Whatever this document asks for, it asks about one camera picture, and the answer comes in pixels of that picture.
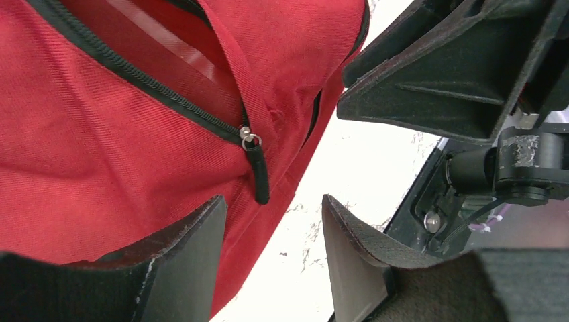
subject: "zipper pull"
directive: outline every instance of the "zipper pull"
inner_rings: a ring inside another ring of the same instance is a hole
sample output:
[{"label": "zipper pull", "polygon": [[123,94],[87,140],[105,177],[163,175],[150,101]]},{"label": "zipper pull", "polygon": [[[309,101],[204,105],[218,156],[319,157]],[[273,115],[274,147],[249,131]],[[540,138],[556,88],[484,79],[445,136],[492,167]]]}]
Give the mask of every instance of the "zipper pull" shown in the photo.
[{"label": "zipper pull", "polygon": [[239,130],[241,137],[241,147],[253,169],[255,180],[255,200],[261,205],[266,205],[270,198],[270,187],[268,183],[268,170],[266,161],[261,148],[262,139],[260,136],[251,132],[248,126],[243,126]]}]

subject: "black plastic bracket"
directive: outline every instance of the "black plastic bracket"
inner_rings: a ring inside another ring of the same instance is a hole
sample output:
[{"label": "black plastic bracket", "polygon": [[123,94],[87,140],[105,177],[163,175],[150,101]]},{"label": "black plastic bracket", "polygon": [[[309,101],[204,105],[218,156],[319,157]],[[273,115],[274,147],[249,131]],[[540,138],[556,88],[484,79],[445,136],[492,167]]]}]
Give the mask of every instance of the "black plastic bracket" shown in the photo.
[{"label": "black plastic bracket", "polygon": [[541,124],[569,97],[566,0],[416,0],[345,69],[340,119],[474,144],[520,101]]},{"label": "black plastic bracket", "polygon": [[184,219],[96,262],[0,253],[0,321],[207,322],[227,206]]},{"label": "black plastic bracket", "polygon": [[568,250],[476,250],[439,258],[377,231],[325,195],[331,322],[565,321]]}]

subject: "black zipper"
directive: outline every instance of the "black zipper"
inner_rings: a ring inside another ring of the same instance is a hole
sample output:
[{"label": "black zipper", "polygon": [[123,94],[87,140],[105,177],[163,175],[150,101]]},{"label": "black zipper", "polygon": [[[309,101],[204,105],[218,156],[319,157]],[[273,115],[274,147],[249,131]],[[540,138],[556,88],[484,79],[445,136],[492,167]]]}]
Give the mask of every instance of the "black zipper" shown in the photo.
[{"label": "black zipper", "polygon": [[[364,3],[365,3],[364,4],[364,15],[362,17],[362,24],[360,26],[360,32],[358,33],[358,37],[356,37],[356,41],[354,42],[354,46],[350,50],[350,53],[344,58],[344,60],[342,61],[342,64],[353,53],[355,53],[356,50],[358,50],[360,45],[366,40],[366,37],[368,36],[368,32],[370,30],[371,12],[370,12],[370,5],[369,5],[368,1],[364,0]],[[318,116],[320,114],[320,99],[321,99],[321,97],[322,97],[322,90],[320,90],[318,92],[318,94],[316,95],[316,98],[314,98],[314,104],[313,104],[313,108],[312,108],[312,119],[310,121],[310,127],[308,129],[308,133],[306,135],[306,138],[304,139],[303,146],[306,144],[306,141],[308,141],[308,139],[310,138],[310,135],[312,134],[312,131],[314,130],[314,127],[316,126],[316,122],[318,121]]]},{"label": "black zipper", "polygon": [[261,148],[262,139],[251,132],[244,106],[242,108],[243,124],[238,129],[200,109],[194,103],[130,64],[82,24],[61,2],[57,0],[28,0],[28,3],[70,42],[105,68],[215,135],[231,143],[241,145],[253,170],[255,199],[261,205],[268,203],[270,187],[267,166]]}]

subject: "black plastic panel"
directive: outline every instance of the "black plastic panel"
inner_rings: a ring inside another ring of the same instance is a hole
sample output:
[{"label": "black plastic panel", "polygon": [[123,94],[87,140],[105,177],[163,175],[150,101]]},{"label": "black plastic panel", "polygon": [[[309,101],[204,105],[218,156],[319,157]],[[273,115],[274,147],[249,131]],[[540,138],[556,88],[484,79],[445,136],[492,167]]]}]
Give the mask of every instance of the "black plastic panel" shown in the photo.
[{"label": "black plastic panel", "polygon": [[[414,1],[346,68],[338,117],[491,143],[568,9],[565,0]],[[559,109],[558,90],[536,88],[544,112]]]}]

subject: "white surface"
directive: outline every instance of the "white surface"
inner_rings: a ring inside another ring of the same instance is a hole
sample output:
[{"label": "white surface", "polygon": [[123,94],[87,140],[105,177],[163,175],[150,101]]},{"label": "white surface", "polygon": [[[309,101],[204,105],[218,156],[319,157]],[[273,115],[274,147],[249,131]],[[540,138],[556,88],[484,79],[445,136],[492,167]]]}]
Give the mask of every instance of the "white surface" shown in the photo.
[{"label": "white surface", "polygon": [[[372,2],[366,44],[411,0]],[[295,199],[245,285],[212,322],[328,321],[333,303],[321,227],[322,195],[333,195],[379,229],[399,206],[438,139],[334,117]]]}]

